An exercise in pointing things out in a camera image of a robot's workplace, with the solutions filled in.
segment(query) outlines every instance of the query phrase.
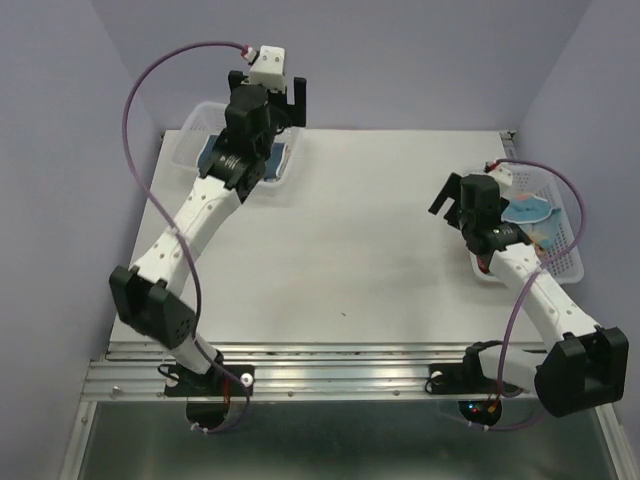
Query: lavender wall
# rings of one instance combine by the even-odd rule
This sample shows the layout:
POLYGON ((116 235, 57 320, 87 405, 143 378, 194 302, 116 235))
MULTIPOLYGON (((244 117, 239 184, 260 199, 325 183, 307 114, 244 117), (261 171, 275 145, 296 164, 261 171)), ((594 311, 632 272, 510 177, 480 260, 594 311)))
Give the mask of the lavender wall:
MULTIPOLYGON (((4 2, 0 43, 0 478, 49 479, 142 213, 119 138, 132 82, 87 0, 4 2)), ((141 104, 131 125, 149 177, 141 104)))
POLYGON ((605 326, 631 342, 618 405, 640 455, 640 2, 594 0, 520 127, 522 158, 561 168, 582 191, 585 279, 573 289, 605 326))
MULTIPOLYGON (((312 127, 517 126, 590 0, 92 0, 132 76, 185 43, 282 45, 309 79, 312 127)), ((236 52, 200 51, 154 73, 154 120, 179 127, 225 101, 236 52)))

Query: white connector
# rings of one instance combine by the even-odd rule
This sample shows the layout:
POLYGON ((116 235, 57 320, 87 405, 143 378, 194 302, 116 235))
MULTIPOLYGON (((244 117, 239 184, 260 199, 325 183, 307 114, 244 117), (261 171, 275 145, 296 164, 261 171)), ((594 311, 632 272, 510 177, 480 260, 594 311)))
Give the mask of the white connector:
POLYGON ((249 69, 249 83, 262 85, 271 92, 286 92, 284 48, 263 45, 249 69))
POLYGON ((500 196, 504 197, 507 190, 513 185, 513 173, 506 167, 498 165, 496 168, 487 173, 490 177, 498 182, 500 186, 500 196))
POLYGON ((258 51, 250 45, 245 45, 244 48, 242 58, 244 58, 249 65, 253 65, 253 62, 256 61, 256 57, 258 56, 258 51))

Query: screw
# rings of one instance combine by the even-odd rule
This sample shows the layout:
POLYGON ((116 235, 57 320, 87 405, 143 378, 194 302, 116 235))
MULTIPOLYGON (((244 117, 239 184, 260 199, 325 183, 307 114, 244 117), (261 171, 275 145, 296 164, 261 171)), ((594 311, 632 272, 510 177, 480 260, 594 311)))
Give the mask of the screw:
MULTIPOLYGON (((177 373, 174 373, 173 375, 178 379, 178 381, 180 380, 180 376, 177 373)), ((173 378, 167 378, 164 383, 167 387, 173 388, 178 384, 178 381, 174 380, 173 378)), ((159 392, 157 396, 158 398, 164 397, 164 394, 162 392, 159 392)))
POLYGON ((431 383, 434 385, 442 385, 444 379, 440 377, 442 377, 442 372, 440 370, 436 370, 431 374, 431 383))
POLYGON ((251 385, 253 385, 253 376, 250 373, 243 373, 240 377, 240 381, 245 387, 250 387, 251 385))
POLYGON ((114 385, 113 388, 111 388, 111 398, 122 395, 123 393, 124 391, 117 385, 114 385))

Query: white container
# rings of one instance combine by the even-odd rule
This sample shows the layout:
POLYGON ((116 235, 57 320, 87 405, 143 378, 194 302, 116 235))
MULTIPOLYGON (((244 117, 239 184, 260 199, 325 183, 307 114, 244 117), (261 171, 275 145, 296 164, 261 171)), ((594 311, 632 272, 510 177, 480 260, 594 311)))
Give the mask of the white container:
MULTIPOLYGON (((574 236, 569 224, 566 209, 562 203, 562 197, 558 191, 555 177, 541 168, 527 165, 507 164, 506 167, 513 172, 513 185, 505 193, 507 199, 515 197, 521 193, 533 193, 545 198, 552 208, 560 207, 560 221, 556 241, 547 251, 547 255, 555 255, 560 250, 568 247, 573 242, 574 236)), ((474 273, 483 281, 498 282, 499 280, 491 274, 484 274, 478 267, 475 255, 471 254, 471 265, 474 273)), ((578 283, 584 277, 584 268, 578 249, 574 248, 569 254, 556 260, 547 267, 547 270, 559 284, 578 283)))
MULTIPOLYGON (((171 163, 176 167, 198 171, 198 156, 210 135, 219 135, 225 128, 224 109, 226 105, 215 102, 202 102, 187 117, 180 129, 175 143, 175 150, 171 163)), ((261 181, 257 186, 272 189, 282 185, 286 180, 296 155, 296 147, 300 145, 302 128, 286 129, 275 139, 276 143, 283 143, 284 153, 280 163, 280 174, 276 179, 261 181)))

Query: metal floor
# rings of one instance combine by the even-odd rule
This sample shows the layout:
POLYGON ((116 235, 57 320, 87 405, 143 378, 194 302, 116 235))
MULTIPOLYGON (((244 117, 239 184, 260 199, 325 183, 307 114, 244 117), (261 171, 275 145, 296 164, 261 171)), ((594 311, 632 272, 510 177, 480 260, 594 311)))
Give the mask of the metal floor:
MULTIPOLYGON (((505 404, 504 424, 537 410, 505 404)), ((592 411, 516 433, 452 421, 453 401, 252 405, 221 436, 191 432, 180 402, 101 402, 80 478, 378 480, 617 478, 592 411)))

